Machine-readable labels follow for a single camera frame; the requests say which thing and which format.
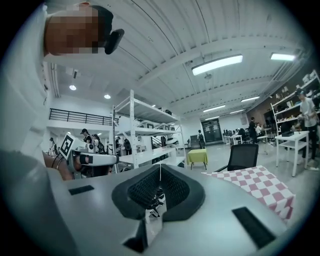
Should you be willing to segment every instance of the checkered tablecloth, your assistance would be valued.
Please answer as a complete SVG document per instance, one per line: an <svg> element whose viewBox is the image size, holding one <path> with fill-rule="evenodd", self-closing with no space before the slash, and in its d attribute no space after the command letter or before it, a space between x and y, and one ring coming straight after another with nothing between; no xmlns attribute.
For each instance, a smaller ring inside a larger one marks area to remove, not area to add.
<svg viewBox="0 0 320 256"><path fill-rule="evenodd" d="M238 185L267 205L285 222L291 217L296 195L262 165L234 171L202 172L202 174Z"/></svg>

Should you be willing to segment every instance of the yellow tablecloth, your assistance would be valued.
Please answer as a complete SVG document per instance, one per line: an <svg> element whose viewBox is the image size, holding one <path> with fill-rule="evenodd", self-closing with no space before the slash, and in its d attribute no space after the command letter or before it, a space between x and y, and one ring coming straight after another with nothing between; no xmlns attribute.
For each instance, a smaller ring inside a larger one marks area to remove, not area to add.
<svg viewBox="0 0 320 256"><path fill-rule="evenodd" d="M186 163L208 163L207 149L194 149L188 153Z"/></svg>

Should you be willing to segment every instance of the ceiling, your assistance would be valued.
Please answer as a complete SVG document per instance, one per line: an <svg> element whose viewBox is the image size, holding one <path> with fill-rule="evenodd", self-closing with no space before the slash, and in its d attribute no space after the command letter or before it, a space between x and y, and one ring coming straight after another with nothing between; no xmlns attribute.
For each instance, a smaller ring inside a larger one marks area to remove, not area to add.
<svg viewBox="0 0 320 256"><path fill-rule="evenodd" d="M50 2L48 12L63 8ZM125 35L111 55L49 56L62 95L118 104L129 96L183 117L228 115L263 101L297 72L312 45L272 0L98 0ZM270 60L296 54L294 62ZM242 54L242 63L194 76L192 67ZM72 69L79 70L73 81ZM76 91L69 85L75 84ZM111 99L104 99L109 94ZM260 96L259 100L241 100ZM226 105L217 111L203 110Z"/></svg>

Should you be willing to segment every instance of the railing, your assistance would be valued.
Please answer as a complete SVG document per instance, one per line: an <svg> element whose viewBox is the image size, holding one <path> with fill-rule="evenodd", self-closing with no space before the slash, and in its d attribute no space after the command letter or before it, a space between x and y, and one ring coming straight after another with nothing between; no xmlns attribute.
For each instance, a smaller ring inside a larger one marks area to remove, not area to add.
<svg viewBox="0 0 320 256"><path fill-rule="evenodd" d="M66 111L62 109L50 108L50 120L59 120L66 122L77 122L85 124L112 126L112 117L100 116L95 114L87 114L73 111ZM115 122L119 124L119 119L116 118Z"/></svg>

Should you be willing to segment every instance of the black office chair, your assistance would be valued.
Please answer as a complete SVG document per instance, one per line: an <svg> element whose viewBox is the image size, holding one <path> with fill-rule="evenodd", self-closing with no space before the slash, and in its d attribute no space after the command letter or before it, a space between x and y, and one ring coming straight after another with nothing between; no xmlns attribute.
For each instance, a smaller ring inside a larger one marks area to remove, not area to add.
<svg viewBox="0 0 320 256"><path fill-rule="evenodd" d="M257 144L233 145L228 165L215 172L221 172L226 168L228 171L235 171L257 166L258 150Z"/></svg>

